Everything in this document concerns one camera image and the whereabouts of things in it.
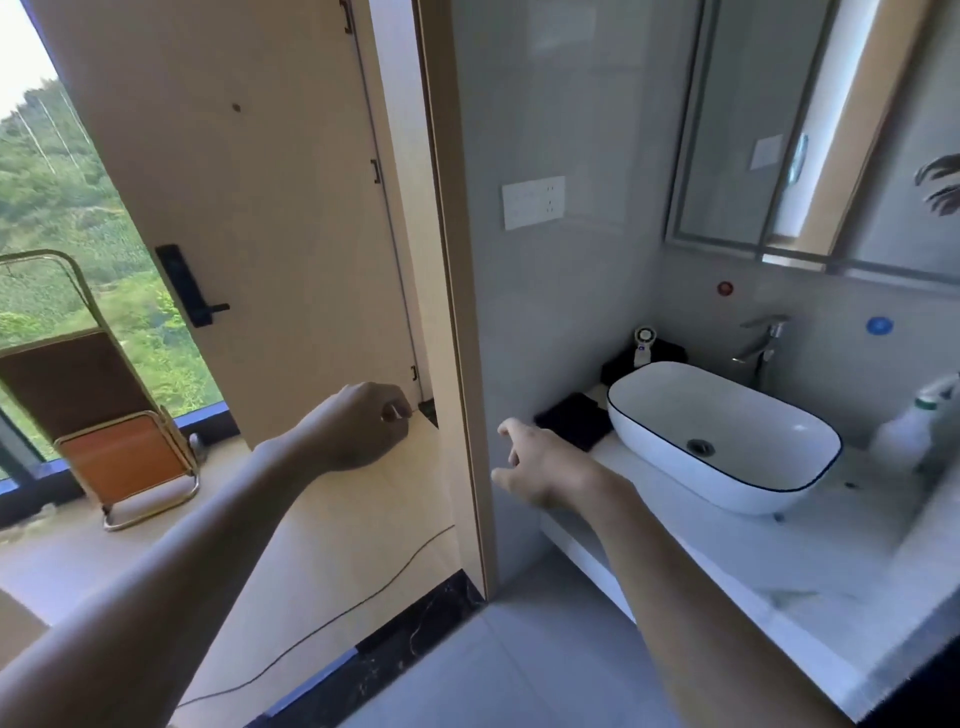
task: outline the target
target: brown chair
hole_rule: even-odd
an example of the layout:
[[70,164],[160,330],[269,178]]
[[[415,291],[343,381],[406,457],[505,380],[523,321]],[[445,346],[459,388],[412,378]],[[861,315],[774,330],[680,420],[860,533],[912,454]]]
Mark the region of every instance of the brown chair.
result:
[[[200,489],[196,453],[159,406],[126,357],[93,298],[77,262],[52,250],[0,255],[0,265],[56,261],[94,326],[0,351],[0,384],[33,418],[119,530],[185,503]],[[121,522],[113,507],[180,477],[193,486]]]

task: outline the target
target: white marble countertop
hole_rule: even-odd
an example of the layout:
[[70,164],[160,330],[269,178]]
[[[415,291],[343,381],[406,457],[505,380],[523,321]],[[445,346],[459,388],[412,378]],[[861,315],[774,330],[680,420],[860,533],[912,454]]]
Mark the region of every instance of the white marble countertop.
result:
[[[601,401],[604,393],[590,395]],[[845,449],[809,496],[775,519],[703,500],[627,449],[614,432],[590,454],[629,478],[727,595],[838,705],[858,712],[852,696],[873,665],[864,664],[846,636],[923,503],[919,483],[885,477],[865,453]],[[589,526],[572,513],[553,512],[544,514],[542,527],[629,615]]]

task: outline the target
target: gray floor tile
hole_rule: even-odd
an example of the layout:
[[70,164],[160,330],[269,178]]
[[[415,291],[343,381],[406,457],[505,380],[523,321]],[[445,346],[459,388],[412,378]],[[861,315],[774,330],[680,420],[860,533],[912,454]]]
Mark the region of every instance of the gray floor tile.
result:
[[342,725],[556,726],[557,718],[481,619],[473,618]]
[[562,725],[681,725],[634,624],[559,551],[481,616]]
[[559,552],[343,725],[682,726],[634,624]]

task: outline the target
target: plastic bottle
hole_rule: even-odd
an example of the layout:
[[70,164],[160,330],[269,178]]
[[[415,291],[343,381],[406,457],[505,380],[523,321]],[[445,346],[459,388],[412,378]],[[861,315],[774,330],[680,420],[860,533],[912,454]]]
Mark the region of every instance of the plastic bottle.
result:
[[892,473],[913,473],[933,445],[931,428],[940,404],[949,400],[960,373],[943,376],[917,393],[913,404],[896,419],[881,425],[868,452]]

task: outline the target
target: hand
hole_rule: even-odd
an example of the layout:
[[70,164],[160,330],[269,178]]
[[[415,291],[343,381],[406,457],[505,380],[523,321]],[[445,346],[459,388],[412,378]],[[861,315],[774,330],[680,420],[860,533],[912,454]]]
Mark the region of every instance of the hand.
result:
[[351,384],[324,400],[282,437],[311,480],[379,460],[407,436],[413,414],[393,384]]
[[582,450],[557,434],[525,425],[516,418],[497,429],[513,441],[509,468],[496,468],[493,482],[508,493],[542,508],[557,506],[580,511],[584,494],[616,483],[630,491],[633,485],[604,468]]

